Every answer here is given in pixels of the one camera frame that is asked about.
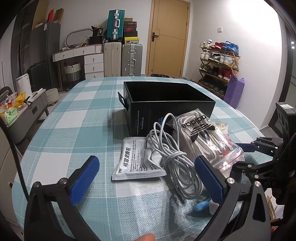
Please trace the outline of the person's thumb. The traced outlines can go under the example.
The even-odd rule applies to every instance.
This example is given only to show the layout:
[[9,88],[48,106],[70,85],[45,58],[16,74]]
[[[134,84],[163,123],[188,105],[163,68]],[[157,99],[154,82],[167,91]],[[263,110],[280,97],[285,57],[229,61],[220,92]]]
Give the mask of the person's thumb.
[[137,238],[135,241],[155,241],[155,236],[152,233],[147,233]]

